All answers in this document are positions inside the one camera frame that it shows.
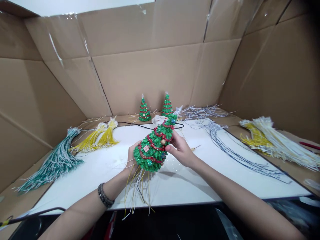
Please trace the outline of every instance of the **beaded bracelet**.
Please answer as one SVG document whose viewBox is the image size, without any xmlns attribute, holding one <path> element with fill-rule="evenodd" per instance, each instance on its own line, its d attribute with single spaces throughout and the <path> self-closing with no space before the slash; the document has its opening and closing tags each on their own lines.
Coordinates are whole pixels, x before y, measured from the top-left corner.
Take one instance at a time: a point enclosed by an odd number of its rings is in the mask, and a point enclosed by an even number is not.
<svg viewBox="0 0 320 240">
<path fill-rule="evenodd" d="M 106 206 L 106 208 L 110 208 L 114 204 L 114 200 L 111 201 L 103 191 L 104 183 L 101 183 L 98 187 L 98 194 L 100 197 L 101 202 Z"/>
</svg>

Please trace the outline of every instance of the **white tabletop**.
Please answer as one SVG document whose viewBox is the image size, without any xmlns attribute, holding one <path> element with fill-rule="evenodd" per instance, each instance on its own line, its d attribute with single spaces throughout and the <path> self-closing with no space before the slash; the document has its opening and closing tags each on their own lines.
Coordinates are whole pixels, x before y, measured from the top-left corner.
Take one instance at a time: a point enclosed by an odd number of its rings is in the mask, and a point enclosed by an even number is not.
<svg viewBox="0 0 320 240">
<path fill-rule="evenodd" d="M 48 189 L 31 213 L 53 207 L 68 208 L 73 203 L 93 191 L 102 182 L 118 174 L 127 161 L 128 148 L 142 140 L 151 130 L 139 126 L 117 127 L 114 138 L 120 143 L 91 153 L 79 153 L 77 156 L 84 164 L 64 175 Z M 177 130 L 190 147 L 198 147 L 194 153 L 208 165 L 237 182 L 262 199 L 284 198 L 310 195 L 310 192 L 295 181 L 286 184 L 277 179 L 254 172 L 220 150 L 204 129 L 193 129 L 190 125 Z M 256 163 L 268 163 L 224 130 L 219 131 L 220 139 L 232 150 Z M 283 175 L 281 179 L 292 179 Z M 127 208 L 132 206 L 132 189 L 126 201 Z M 150 180 L 151 206 L 172 206 L 183 204 L 213 203 L 221 201 L 220 197 L 194 171 L 181 165 L 172 155 L 168 155 L 164 166 Z M 134 199 L 135 207 L 147 207 L 139 197 Z M 115 200 L 112 209 L 124 209 L 124 190 Z M 48 214 L 61 213 L 53 211 Z"/>
</svg>

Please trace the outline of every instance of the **green christmas tree ornament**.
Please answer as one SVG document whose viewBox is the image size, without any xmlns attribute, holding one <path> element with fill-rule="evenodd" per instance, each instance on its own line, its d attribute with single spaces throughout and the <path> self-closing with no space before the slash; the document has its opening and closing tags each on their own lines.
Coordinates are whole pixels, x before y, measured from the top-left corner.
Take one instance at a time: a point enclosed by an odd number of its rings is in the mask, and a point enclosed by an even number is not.
<svg viewBox="0 0 320 240">
<path fill-rule="evenodd" d="M 146 101 L 144 100 L 144 97 L 142 95 L 140 113 L 139 113 L 139 121 L 147 122 L 149 120 L 151 120 L 150 110 L 149 110 L 149 108 L 146 104 Z"/>
<path fill-rule="evenodd" d="M 172 113 L 173 113 L 173 109 L 172 109 L 171 101 L 169 99 L 169 93 L 166 92 L 166 98 L 165 98 L 164 103 L 163 103 L 161 115 L 165 116 L 165 117 L 168 117 Z"/>
<path fill-rule="evenodd" d="M 172 141 L 172 131 L 177 121 L 177 114 L 170 114 L 168 120 L 156 127 L 133 151 L 137 164 L 144 170 L 158 171 L 166 155 L 165 147 Z"/>
</svg>

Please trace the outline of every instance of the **cardboard panel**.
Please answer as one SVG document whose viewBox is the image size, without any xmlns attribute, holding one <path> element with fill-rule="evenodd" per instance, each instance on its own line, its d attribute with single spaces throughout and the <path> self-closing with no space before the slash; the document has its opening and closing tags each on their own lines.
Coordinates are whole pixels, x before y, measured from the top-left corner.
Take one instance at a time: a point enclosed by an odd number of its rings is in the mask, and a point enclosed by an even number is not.
<svg viewBox="0 0 320 240">
<path fill-rule="evenodd" d="M 308 12 L 308 7 L 303 0 L 291 0 L 289 6 L 280 18 L 280 22 L 298 17 Z"/>
<path fill-rule="evenodd" d="M 205 42 L 242 38 L 262 0 L 213 0 Z"/>
<path fill-rule="evenodd" d="M 141 94 L 162 110 L 165 91 L 173 107 L 190 103 L 201 44 L 94 57 L 113 115 L 138 113 Z"/>
<path fill-rule="evenodd" d="M 201 43 L 211 0 L 155 3 L 82 13 L 91 56 Z"/>
<path fill-rule="evenodd" d="M 23 21 L 0 13 L 0 57 L 42 60 Z"/>
<path fill-rule="evenodd" d="M 290 0 L 263 1 L 246 34 L 276 25 L 289 2 Z"/>
<path fill-rule="evenodd" d="M 21 214 L 29 211 L 45 193 L 45 191 L 50 187 L 51 183 L 42 185 L 38 189 L 29 191 L 27 194 L 20 194 L 15 192 L 12 188 L 20 187 L 26 179 L 34 174 L 43 164 L 44 160 L 50 154 L 48 152 L 44 155 L 38 162 L 32 165 L 25 173 L 20 175 L 14 183 L 10 184 L 3 192 L 0 193 L 0 196 L 4 196 L 4 199 L 0 203 L 0 219 L 7 219 L 8 216 L 18 217 Z M 14 223 L 8 225 L 5 229 L 0 231 L 0 239 L 9 239 L 13 234 L 15 229 L 19 226 L 20 223 Z"/>
<path fill-rule="evenodd" d="M 46 65 L 87 118 L 111 116 L 92 60 L 87 58 L 46 62 Z"/>
<path fill-rule="evenodd" d="M 203 107 L 217 103 L 240 41 L 235 39 L 203 44 L 190 105 Z"/>
<path fill-rule="evenodd" d="M 219 97 L 219 104 L 222 103 L 221 107 L 224 109 L 238 110 L 239 92 L 246 84 L 248 74 L 252 71 L 273 29 L 273 26 L 268 27 L 243 37 Z"/>
<path fill-rule="evenodd" d="M 279 23 L 247 77 L 228 77 L 224 109 L 243 119 L 270 116 L 275 127 L 319 143 L 320 60 L 312 30 L 306 15 Z"/>
<path fill-rule="evenodd" d="M 12 3 L 8 0 L 0 1 L 0 11 L 9 13 L 13 16 L 19 18 L 28 18 L 28 17 L 36 17 L 38 16 L 34 12 L 31 12 L 15 3 Z"/>
<path fill-rule="evenodd" d="M 0 111 L 51 146 L 85 115 L 40 61 L 0 58 Z"/>
<path fill-rule="evenodd" d="M 28 170 L 50 148 L 13 127 L 0 117 L 0 192 Z"/>
<path fill-rule="evenodd" d="M 30 18 L 25 24 L 44 61 L 89 55 L 76 14 Z"/>
</svg>

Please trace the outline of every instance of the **wrist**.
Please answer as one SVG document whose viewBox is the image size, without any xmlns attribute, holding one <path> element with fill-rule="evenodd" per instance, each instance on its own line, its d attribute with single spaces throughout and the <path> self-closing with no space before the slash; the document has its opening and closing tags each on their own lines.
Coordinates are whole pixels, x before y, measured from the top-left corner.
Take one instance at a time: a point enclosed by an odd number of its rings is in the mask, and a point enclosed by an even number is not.
<svg viewBox="0 0 320 240">
<path fill-rule="evenodd" d="M 202 160 L 198 158 L 196 155 L 192 156 L 190 160 L 190 165 L 188 166 L 192 170 L 195 170 L 201 164 Z"/>
</svg>

